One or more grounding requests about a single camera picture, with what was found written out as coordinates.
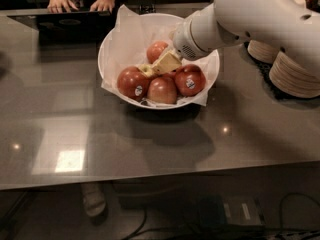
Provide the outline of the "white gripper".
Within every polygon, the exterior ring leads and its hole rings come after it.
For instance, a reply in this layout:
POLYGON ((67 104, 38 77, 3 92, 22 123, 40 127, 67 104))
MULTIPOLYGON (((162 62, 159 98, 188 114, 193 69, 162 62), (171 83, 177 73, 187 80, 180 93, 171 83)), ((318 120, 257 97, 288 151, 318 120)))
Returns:
MULTIPOLYGON (((206 57, 216 49, 234 44, 234 35, 219 25, 212 4, 188 16, 168 37, 173 40, 177 53, 189 61, 206 57)), ((155 73, 165 74, 182 65, 174 49, 164 51, 152 64, 155 73)))

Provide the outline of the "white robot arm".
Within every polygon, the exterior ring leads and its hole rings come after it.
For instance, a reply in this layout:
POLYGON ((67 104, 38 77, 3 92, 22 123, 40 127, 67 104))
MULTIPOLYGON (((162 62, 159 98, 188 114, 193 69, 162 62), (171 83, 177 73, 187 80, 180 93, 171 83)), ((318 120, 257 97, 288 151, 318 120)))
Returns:
POLYGON ((320 14, 295 0, 214 0, 179 23, 172 37, 168 50, 180 59, 255 40, 320 76, 320 14))

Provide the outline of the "person's left hand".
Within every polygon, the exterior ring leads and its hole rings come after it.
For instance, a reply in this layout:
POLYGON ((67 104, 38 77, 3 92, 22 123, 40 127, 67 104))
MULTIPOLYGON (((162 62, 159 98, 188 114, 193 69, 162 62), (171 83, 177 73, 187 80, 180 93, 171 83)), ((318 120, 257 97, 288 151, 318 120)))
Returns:
POLYGON ((115 6, 115 0, 96 0, 91 6, 91 11, 108 11, 112 12, 113 8, 115 6))

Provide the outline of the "person's right hand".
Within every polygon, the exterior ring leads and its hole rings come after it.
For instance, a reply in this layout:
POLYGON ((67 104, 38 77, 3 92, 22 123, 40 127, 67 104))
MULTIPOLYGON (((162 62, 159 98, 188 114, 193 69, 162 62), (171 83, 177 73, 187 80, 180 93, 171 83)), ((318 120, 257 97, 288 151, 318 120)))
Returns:
POLYGON ((71 0, 49 0, 47 9, 50 13, 70 12, 72 9, 78 10, 71 0))

